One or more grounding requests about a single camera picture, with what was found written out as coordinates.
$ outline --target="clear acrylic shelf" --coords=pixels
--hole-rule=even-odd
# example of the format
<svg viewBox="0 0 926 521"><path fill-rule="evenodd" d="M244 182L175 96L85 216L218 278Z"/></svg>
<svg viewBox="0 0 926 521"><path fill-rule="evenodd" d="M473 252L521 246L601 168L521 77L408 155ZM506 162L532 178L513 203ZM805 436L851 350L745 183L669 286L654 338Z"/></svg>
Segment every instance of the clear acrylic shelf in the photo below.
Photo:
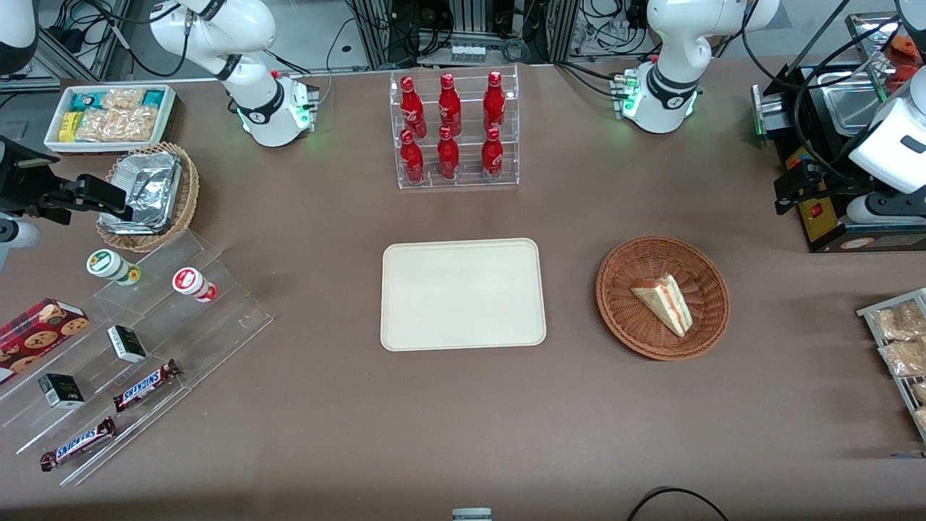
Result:
<svg viewBox="0 0 926 521"><path fill-rule="evenodd" d="M505 122L499 129L499 137L505 154L502 156L501 178L494 183L482 179L482 144L485 143L485 129L482 127L482 97L488 86L489 72L498 70L502 73L502 90L505 91ZM439 171L437 144L440 141L438 129L441 127L437 100L441 95L440 78L429 70L406 70L393 72L390 77L389 109L393 123L393 148L395 149L395 171L399 188L454 188L461 186L498 186L518 184L520 181L519 163L519 84L518 69L508 67L484 67L453 69L454 84L460 94L463 111L463 132L457 136L460 149L460 170L455 181L447 181ZM415 90L424 103L424 120L428 124L428 135L418 141L424 155L424 183L411 184L402 168L399 149L402 142L399 133L405 128L402 119L402 90L398 87L403 76L415 80Z"/></svg>
<svg viewBox="0 0 926 521"><path fill-rule="evenodd" d="M7 384L9 389L0 397L6 444L33 459L36 474L48 475L62 486L80 484L273 320L235 282L219 261L219 251L191 231L152 251L138 265L142 268L138 284L109 283L85 305L92 320L89 331L34 363L27 375ZM219 296L201 303L174 291L170 277L184 266L200 270L219 287ZM117 358L106 335L113 324L135 330L148 353L144 362ZM116 413L113 397L171 358L182 373ZM37 382L45 373L74 376L86 403L71 411L49 407ZM116 424L115 438L94 444L49 473L41 472L43 453L94 428L107 416Z"/></svg>

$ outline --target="brown tablecloth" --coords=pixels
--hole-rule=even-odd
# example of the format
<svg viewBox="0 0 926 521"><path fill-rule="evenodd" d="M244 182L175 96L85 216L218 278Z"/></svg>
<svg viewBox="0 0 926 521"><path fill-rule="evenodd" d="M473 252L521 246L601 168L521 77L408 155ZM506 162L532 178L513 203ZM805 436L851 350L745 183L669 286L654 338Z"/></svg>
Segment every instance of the brown tablecloth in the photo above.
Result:
<svg viewBox="0 0 926 521"><path fill-rule="evenodd" d="M280 149L242 132L220 84L176 83L174 141L202 180L193 228L279 318L77 488L0 431L0 518L621 519L659 485L734 519L922 518L926 462L887 458L922 444L854 311L926 285L923 254L806 253L772 207L747 61L712 64L669 135L615 121L553 67L519 70L521 185L442 194L395 186L386 74L337 77L318 131ZM43 222L40 245L10 254L0 321L101 287L83 268L93 219ZM731 326L700 359L644 359L598 316L599 262L644 234L691 242L726 277ZM380 345L386 247L521 236L540 247L543 344ZM649 519L709 514L655 502Z"/></svg>

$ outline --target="wicker basket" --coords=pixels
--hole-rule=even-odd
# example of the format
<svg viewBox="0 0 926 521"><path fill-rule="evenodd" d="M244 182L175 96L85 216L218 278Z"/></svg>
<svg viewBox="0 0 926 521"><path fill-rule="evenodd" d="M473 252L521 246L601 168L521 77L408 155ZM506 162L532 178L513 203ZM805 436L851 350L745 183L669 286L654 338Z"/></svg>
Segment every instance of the wicker basket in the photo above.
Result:
<svg viewBox="0 0 926 521"><path fill-rule="evenodd" d="M676 337L632 292L639 279L671 273L692 314L692 327ZM595 283L598 310L627 347L656 360L687 360L720 340L730 320L723 277L703 253L671 237L645 235L611 250Z"/></svg>
<svg viewBox="0 0 926 521"><path fill-rule="evenodd" d="M174 205L173 215L171 216L173 224L163 235L115 235L103 230L103 228L97 224L96 232L113 248L128 249L137 253L147 253L167 242L178 232L188 228L190 222L193 220L193 214L196 212L196 198L199 196L199 173L196 171L196 165L193 164L190 160L190 156L188 156L182 148L172 143L159 143L156 146L146 146L145 148L133 150L129 154L154 154L156 152L170 152L183 160L181 185L178 188L177 202ZM116 164L109 169L109 174L106 176L107 181L112 181L113 174L116 172L116 166L118 164L119 162L117 161Z"/></svg>

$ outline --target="red bottle cap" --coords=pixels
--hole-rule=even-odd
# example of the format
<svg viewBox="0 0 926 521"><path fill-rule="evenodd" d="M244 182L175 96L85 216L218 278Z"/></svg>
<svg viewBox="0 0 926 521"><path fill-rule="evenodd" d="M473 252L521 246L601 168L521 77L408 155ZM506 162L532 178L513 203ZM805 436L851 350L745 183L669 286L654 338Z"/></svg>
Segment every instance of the red bottle cap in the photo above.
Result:
<svg viewBox="0 0 926 521"><path fill-rule="evenodd" d="M411 79L411 76L403 76L399 84L402 85L402 92L404 93L410 93L415 90L415 82Z"/></svg>

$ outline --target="coca-cola bottle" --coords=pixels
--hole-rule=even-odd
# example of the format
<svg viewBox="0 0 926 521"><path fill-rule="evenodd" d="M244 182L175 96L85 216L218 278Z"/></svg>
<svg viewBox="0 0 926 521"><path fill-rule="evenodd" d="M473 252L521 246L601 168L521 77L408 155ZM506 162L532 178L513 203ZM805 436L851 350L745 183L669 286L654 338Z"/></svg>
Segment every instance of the coca-cola bottle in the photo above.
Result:
<svg viewBox="0 0 926 521"><path fill-rule="evenodd" d="M402 85L402 119L406 127L414 133L416 139L424 139L428 135L428 124L424 122L424 104L421 96L415 92L415 82L410 76L400 81Z"/></svg>
<svg viewBox="0 0 926 521"><path fill-rule="evenodd" d="M482 126L488 131L493 126L501 127L505 122L505 92L502 91L502 73L489 72L489 88L482 99Z"/></svg>
<svg viewBox="0 0 926 521"><path fill-rule="evenodd" d="M415 143L414 134L409 129L402 129L399 138L402 139L399 156L402 157L402 168L405 170L408 182L424 183L424 156L421 155L421 147Z"/></svg>
<svg viewBox="0 0 926 521"><path fill-rule="evenodd" d="M441 175L444 179L455 180L460 166L460 149L454 140L450 125L441 126L441 142L437 144L437 157L441 162Z"/></svg>
<svg viewBox="0 0 926 521"><path fill-rule="evenodd" d="M441 74L441 97L437 100L437 107L441 110L441 124L448 125L453 136L460 135L463 132L460 94L454 87L454 75L449 72Z"/></svg>
<svg viewBox="0 0 926 521"><path fill-rule="evenodd" d="M482 144L482 179L486 183L494 183L502 177L502 154L505 149L498 141L498 127L493 126L485 132L485 143Z"/></svg>

